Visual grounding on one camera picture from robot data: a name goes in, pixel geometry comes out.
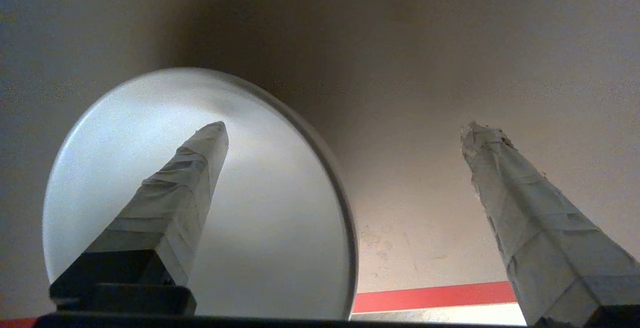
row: tape-wrapped post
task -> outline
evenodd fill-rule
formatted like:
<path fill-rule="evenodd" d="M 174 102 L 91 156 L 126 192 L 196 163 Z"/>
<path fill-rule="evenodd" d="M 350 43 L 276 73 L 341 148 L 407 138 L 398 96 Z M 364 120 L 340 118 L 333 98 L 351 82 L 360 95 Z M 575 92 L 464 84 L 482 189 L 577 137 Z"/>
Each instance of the tape-wrapped post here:
<path fill-rule="evenodd" d="M 526 323 L 640 326 L 640 265 L 500 129 L 462 129 L 462 155 Z"/>
<path fill-rule="evenodd" d="M 228 148 L 222 121 L 199 129 L 51 284 L 51 299 L 73 307 L 101 283 L 186 285 Z"/>

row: beige wall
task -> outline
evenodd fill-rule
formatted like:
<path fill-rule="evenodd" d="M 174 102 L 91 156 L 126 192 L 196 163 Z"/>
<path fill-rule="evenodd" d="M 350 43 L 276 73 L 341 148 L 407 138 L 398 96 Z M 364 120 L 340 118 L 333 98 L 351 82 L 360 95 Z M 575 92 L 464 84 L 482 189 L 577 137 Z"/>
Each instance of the beige wall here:
<path fill-rule="evenodd" d="M 201 66 L 267 89 L 343 165 L 362 292 L 505 278 L 460 155 L 501 126 L 640 257 L 640 0 L 2 0 L 0 317 L 51 309 L 41 216 L 110 88 Z"/>

